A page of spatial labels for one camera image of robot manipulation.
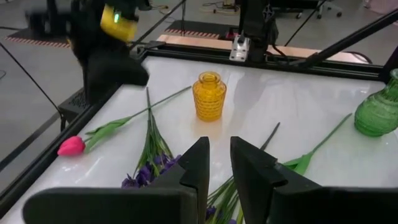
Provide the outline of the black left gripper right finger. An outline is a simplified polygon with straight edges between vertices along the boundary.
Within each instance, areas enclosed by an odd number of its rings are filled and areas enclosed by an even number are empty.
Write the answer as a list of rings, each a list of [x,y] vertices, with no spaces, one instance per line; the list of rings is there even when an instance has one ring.
[[[398,224],[398,189],[324,187],[238,136],[230,156],[246,224]]]

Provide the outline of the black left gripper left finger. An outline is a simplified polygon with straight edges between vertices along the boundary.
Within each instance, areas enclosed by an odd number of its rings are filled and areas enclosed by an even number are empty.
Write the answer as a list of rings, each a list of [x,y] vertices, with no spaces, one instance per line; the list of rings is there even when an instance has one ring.
[[[140,189],[52,188],[24,204],[25,224],[205,224],[210,142],[200,137]]]

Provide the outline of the yellow artificial tulip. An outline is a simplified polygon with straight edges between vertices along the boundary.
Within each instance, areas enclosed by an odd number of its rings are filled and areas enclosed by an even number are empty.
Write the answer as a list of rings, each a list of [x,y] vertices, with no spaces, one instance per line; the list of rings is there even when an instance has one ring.
[[[333,129],[332,131],[322,140],[320,143],[318,143],[310,152],[303,154],[301,157],[298,157],[296,159],[292,159],[290,161],[287,161],[283,163],[284,166],[289,168],[290,170],[300,174],[304,175],[308,169],[308,166],[310,164],[310,161],[316,153],[316,151],[329,140],[332,135],[344,124],[344,122],[350,118],[352,114],[347,114]]]

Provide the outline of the purple artificial flower bunch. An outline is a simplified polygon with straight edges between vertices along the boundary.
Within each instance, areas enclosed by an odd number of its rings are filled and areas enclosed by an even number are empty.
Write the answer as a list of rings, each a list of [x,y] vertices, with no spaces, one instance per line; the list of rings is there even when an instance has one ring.
[[[127,174],[122,181],[122,189],[141,188],[151,184],[158,176],[169,170],[180,158],[174,157],[162,137],[152,112],[149,90],[146,90],[148,110],[146,141],[138,160],[133,177]]]
[[[205,224],[243,224],[243,211],[239,208],[237,217],[234,212],[238,206],[239,195],[231,176],[207,198]]]

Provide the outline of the pink artificial tulip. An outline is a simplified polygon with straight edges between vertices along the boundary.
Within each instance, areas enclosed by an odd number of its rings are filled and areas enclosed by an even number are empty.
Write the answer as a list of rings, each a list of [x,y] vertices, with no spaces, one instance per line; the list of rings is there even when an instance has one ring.
[[[151,110],[153,107],[167,101],[170,100],[171,98],[187,91],[191,89],[191,86],[185,87],[181,90],[179,90],[178,92],[175,92],[171,95],[169,95],[168,97],[152,104],[149,104],[149,106],[147,106],[146,108],[144,108],[143,110],[124,117],[124,118],[120,118],[120,119],[115,119],[113,121],[110,121],[102,126],[97,127],[94,130],[88,131],[85,133],[85,135],[88,136],[87,139],[83,140],[82,137],[80,136],[72,136],[66,140],[64,140],[64,142],[61,143],[57,154],[59,156],[77,156],[83,153],[88,153],[91,151],[91,148],[102,138],[104,138],[105,136],[111,134],[114,130],[116,130],[117,128],[125,125],[127,122],[129,122],[131,119],[135,118],[136,116],[140,115],[143,112],[149,111]]]

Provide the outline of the amber glass vase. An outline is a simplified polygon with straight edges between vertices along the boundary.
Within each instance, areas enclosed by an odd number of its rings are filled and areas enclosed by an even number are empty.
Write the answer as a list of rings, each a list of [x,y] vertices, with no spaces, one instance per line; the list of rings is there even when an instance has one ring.
[[[211,122],[221,118],[226,84],[221,81],[220,74],[216,72],[203,72],[192,86],[193,99],[198,118]]]

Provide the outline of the yellow tape band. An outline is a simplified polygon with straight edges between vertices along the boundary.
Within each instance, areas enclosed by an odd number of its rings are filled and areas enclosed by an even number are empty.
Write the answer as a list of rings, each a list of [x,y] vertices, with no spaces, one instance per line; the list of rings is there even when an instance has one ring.
[[[137,30],[137,19],[128,19],[107,4],[104,5],[100,20],[101,29],[108,35],[123,42],[130,42],[134,39]]]

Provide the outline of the black mat with striped edge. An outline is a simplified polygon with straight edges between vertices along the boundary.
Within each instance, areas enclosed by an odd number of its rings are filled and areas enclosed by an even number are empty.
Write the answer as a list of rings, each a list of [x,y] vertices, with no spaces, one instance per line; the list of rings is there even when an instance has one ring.
[[[22,44],[42,45],[56,48],[69,48],[70,44],[66,38],[59,37],[39,37],[32,33],[30,29],[22,29],[4,38],[12,42]]]
[[[177,20],[171,23],[164,32],[168,35],[185,35],[186,37],[223,40],[228,34],[232,32],[237,33],[238,26]]]

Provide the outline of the office chair base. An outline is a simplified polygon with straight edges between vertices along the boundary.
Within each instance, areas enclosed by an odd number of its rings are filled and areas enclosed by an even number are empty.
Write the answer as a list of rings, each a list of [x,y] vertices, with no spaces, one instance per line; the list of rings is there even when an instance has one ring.
[[[343,9],[334,3],[335,0],[326,0],[324,3],[322,3],[322,1],[323,0],[296,0],[297,5],[293,7],[298,10],[296,18],[300,19],[303,11],[307,9],[315,10],[317,19],[321,19],[323,13],[330,10],[336,12],[336,17],[342,16]]]

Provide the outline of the black aluminium table frame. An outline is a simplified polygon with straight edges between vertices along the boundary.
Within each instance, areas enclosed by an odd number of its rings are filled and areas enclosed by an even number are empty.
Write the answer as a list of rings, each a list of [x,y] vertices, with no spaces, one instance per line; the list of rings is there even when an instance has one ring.
[[[360,63],[334,62],[324,60],[312,67],[302,68],[291,65],[279,65],[283,60],[281,56],[266,62],[234,62],[228,58],[229,51],[221,49],[211,49],[206,47],[191,47],[175,44],[165,44],[159,49],[148,50],[139,60],[143,61],[148,56],[177,58],[192,60],[196,62],[211,62],[224,65],[235,65],[239,67],[260,68],[264,70],[275,70],[283,72],[295,72],[326,77],[350,78],[357,80],[380,81],[379,74],[382,70],[380,65],[369,65]],[[293,62],[303,60],[303,58],[292,57]],[[0,192],[0,219],[12,208],[12,206],[22,197],[27,189],[39,178],[39,176],[56,159],[55,148],[62,140],[76,134],[89,122],[100,108],[118,90],[119,85],[109,89],[104,98],[98,103],[90,106],[80,113],[69,126],[39,154],[23,171],[14,179],[5,190]]]

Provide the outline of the silver metal bracket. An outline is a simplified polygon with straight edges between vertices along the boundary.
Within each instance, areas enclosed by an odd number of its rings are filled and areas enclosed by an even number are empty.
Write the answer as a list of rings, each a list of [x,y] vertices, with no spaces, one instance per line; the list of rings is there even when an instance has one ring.
[[[243,34],[237,35],[232,44],[229,59],[231,61],[245,62],[248,57],[250,39]]]

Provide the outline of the black upright frame post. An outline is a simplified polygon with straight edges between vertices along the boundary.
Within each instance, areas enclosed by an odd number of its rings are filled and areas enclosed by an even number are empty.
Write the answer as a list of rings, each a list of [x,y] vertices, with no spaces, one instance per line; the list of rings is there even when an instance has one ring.
[[[391,79],[390,72],[396,68],[398,68],[398,46],[393,51],[386,64],[383,66],[379,74],[380,81],[388,84],[389,80]]]

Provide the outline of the black diagonal frame brace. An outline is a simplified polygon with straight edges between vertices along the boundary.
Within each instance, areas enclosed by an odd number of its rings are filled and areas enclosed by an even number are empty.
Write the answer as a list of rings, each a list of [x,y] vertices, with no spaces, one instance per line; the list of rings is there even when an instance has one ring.
[[[337,43],[327,47],[321,52],[316,52],[306,59],[298,60],[292,63],[293,66],[307,68],[312,67],[331,56],[341,52],[342,50],[356,44],[357,42],[375,34],[383,28],[395,23],[398,20],[398,8],[381,16],[374,22],[360,28],[349,36],[339,40]]]

